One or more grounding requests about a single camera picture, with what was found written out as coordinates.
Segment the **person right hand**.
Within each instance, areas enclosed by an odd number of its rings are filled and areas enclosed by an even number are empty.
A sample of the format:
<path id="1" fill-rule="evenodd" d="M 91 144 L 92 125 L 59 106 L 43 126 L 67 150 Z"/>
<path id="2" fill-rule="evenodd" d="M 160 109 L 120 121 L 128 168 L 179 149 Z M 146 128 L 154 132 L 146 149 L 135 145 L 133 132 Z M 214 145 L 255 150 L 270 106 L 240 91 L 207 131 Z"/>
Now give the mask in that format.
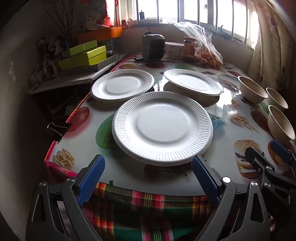
<path id="1" fill-rule="evenodd" d="M 272 216 L 269 218 L 269 230 L 273 232 L 275 230 L 275 220 Z"/>

